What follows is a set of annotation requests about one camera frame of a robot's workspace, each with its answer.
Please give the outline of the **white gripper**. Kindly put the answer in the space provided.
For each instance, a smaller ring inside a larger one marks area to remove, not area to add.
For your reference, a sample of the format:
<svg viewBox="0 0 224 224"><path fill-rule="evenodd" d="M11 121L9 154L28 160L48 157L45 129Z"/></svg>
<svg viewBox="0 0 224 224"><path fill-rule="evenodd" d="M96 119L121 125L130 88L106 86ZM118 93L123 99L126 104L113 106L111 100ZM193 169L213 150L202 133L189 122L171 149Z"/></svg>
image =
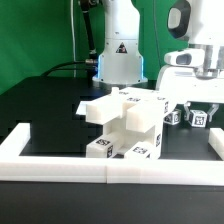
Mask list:
<svg viewBox="0 0 224 224"><path fill-rule="evenodd" d="M156 83L156 90L172 98L177 104L184 104L184 119L189 120L191 102L213 103L207 111L208 121L224 104L224 71L216 78L202 79L189 67L163 66Z"/></svg>

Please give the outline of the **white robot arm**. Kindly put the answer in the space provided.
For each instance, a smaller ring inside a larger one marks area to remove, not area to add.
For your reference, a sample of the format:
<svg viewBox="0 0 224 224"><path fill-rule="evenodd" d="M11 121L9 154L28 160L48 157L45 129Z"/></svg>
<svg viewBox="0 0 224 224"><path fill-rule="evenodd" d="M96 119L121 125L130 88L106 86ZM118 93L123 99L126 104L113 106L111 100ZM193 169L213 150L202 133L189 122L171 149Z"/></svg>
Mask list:
<svg viewBox="0 0 224 224"><path fill-rule="evenodd" d="M140 14L131 0L79 0L86 22L89 10L101 4L105 12L105 47L100 54L93 42L90 55L97 61L93 81L106 86L144 83L139 53ZM177 0L169 9L167 28L188 47L168 52L156 89L184 106L209 103L212 116L224 104L224 0Z"/></svg>

